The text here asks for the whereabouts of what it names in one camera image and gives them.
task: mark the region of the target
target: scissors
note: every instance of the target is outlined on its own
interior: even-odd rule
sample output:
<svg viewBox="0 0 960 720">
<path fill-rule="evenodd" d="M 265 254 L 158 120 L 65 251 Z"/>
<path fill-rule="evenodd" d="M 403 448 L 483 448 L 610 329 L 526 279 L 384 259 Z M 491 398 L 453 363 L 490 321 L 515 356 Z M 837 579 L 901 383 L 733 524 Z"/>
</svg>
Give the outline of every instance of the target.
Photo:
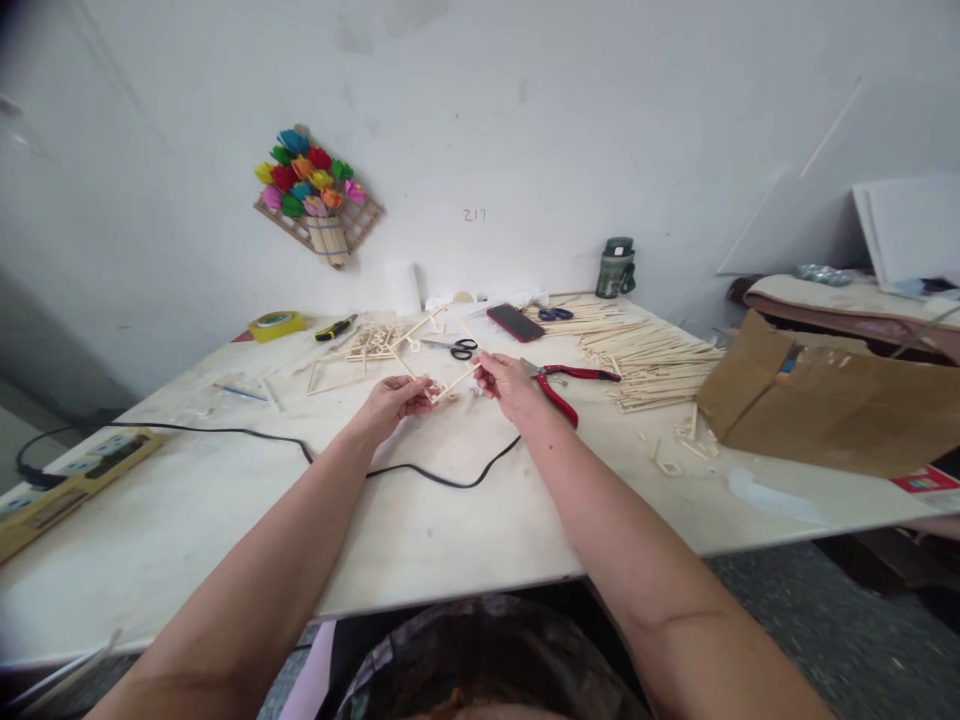
<svg viewBox="0 0 960 720">
<path fill-rule="evenodd" d="M 457 360 L 469 360 L 473 357 L 473 351 L 477 349 L 477 344 L 469 338 L 457 340 L 455 343 L 442 343 L 437 340 L 421 340 L 420 342 L 445 347 Z"/>
<path fill-rule="evenodd" d="M 540 303 L 534 303 L 534 305 L 540 308 L 540 310 L 537 312 L 537 317 L 544 322 L 573 319 L 573 313 L 565 308 L 545 308 Z"/>
</svg>

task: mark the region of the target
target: wooden stick bundle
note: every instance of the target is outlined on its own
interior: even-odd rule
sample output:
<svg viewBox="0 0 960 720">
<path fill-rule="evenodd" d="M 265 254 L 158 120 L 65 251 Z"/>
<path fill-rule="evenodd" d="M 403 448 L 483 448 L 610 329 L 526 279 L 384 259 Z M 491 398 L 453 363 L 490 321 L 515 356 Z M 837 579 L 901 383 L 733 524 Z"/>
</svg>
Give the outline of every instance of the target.
<svg viewBox="0 0 960 720">
<path fill-rule="evenodd" d="M 587 357 L 622 380 L 608 392 L 622 413 L 652 410 L 690 402 L 723 351 L 691 340 L 678 328 L 657 319 L 624 323 L 615 304 L 575 297 L 554 307 L 574 314 L 572 320 L 542 322 L 536 307 L 524 313 L 547 335 L 579 335 Z"/>
</svg>

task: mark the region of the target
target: red-handled pliers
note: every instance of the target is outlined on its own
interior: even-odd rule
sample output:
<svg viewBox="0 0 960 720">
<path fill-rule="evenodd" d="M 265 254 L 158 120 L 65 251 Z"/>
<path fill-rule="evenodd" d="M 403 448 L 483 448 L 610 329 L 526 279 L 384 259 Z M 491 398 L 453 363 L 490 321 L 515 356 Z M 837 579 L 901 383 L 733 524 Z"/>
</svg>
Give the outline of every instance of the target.
<svg viewBox="0 0 960 720">
<path fill-rule="evenodd" d="M 582 378 L 584 380 L 609 380 L 610 382 L 620 382 L 619 375 L 607 372 L 606 370 L 571 368 L 567 367 L 566 365 L 544 365 L 542 367 L 538 367 L 529 360 L 524 360 L 523 358 L 520 358 L 520 362 L 523 363 L 523 366 L 530 373 L 530 377 L 536 379 L 536 381 L 540 383 L 540 387 L 543 390 L 543 394 L 547 396 L 547 400 L 553 403 L 553 406 L 563 413 L 563 416 L 570 421 L 570 424 L 573 425 L 574 429 L 576 429 L 577 424 L 580 422 L 580 418 L 577 416 L 577 411 L 570 406 L 570 403 L 557 395 L 557 391 L 554 390 L 547 381 L 547 375 L 553 375 L 553 373 L 562 372 L 570 377 Z"/>
</svg>

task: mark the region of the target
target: yellow tape roll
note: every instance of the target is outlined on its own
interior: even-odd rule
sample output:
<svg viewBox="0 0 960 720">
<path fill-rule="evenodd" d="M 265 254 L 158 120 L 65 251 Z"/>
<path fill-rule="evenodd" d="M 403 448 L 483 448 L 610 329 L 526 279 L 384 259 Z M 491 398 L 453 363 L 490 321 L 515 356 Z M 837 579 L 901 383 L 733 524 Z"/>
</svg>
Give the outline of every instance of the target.
<svg viewBox="0 0 960 720">
<path fill-rule="evenodd" d="M 267 313 L 247 325 L 257 342 L 270 342 L 290 333 L 307 329 L 303 315 L 293 310 Z"/>
</svg>

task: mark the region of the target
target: left hand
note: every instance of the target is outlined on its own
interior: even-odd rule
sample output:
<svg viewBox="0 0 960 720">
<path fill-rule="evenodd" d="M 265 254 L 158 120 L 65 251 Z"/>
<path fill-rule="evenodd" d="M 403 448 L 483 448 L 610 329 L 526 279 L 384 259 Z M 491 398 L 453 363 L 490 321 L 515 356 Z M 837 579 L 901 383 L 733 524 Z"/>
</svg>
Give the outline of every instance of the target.
<svg viewBox="0 0 960 720">
<path fill-rule="evenodd" d="M 393 435 L 407 415 L 424 415 L 433 410 L 434 405 L 427 397 L 427 388 L 431 385 L 430 378 L 384 378 L 373 388 L 348 427 L 379 445 Z"/>
</svg>

